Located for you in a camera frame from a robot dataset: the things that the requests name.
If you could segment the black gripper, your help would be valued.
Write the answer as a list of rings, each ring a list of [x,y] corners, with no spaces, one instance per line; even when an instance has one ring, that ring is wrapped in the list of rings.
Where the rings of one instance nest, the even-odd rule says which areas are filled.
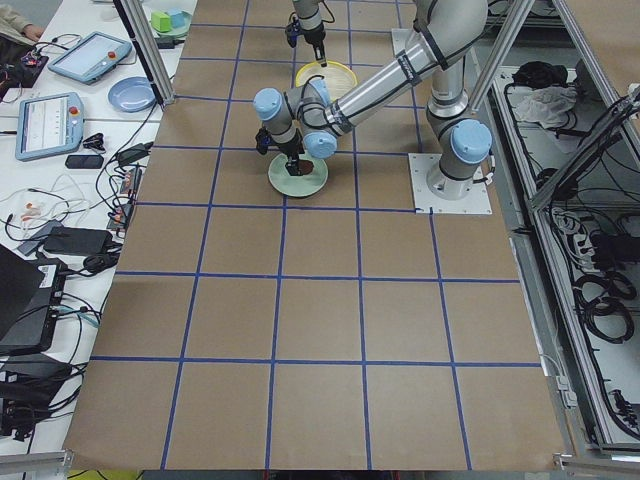
[[[302,36],[306,43],[313,48],[315,61],[321,67],[328,65],[324,46],[326,34],[322,20],[319,20],[314,25],[310,25],[309,23],[304,24],[299,19],[294,19],[285,27],[285,35],[287,43],[291,48],[297,46],[298,38]]]
[[[256,136],[256,150],[265,155],[270,146],[276,146],[281,153],[286,155],[285,168],[290,176],[299,176],[300,167],[299,160],[300,155],[304,153],[303,140],[300,131],[295,128],[293,131],[293,137],[285,142],[280,142],[270,134],[265,127],[261,127]]]

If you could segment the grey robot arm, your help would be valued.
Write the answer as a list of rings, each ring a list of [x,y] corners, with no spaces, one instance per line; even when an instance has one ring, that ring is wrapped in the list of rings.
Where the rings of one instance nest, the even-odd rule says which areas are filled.
[[[373,76],[337,100],[331,100],[323,74],[285,91],[264,88],[253,107],[261,121],[256,149],[276,147],[292,176],[307,174],[302,154],[331,157],[337,140],[424,80],[431,82],[427,114],[434,132],[464,117],[465,56],[482,36],[485,1],[418,1],[412,30],[402,49]]]
[[[298,38],[302,36],[306,43],[313,48],[315,61],[321,66],[327,66],[324,40],[326,37],[324,21],[319,9],[318,0],[293,1],[293,13],[285,27],[285,35],[291,48],[297,46]]]

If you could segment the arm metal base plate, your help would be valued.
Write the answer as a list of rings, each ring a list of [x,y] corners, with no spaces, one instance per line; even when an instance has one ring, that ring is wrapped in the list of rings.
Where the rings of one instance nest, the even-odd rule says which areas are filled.
[[[392,49],[395,55],[402,51],[408,52],[411,48],[421,45],[421,34],[413,28],[393,28],[391,30]]]
[[[414,211],[419,214],[491,215],[488,187],[478,166],[474,176],[452,180],[440,171],[440,154],[408,155]]]

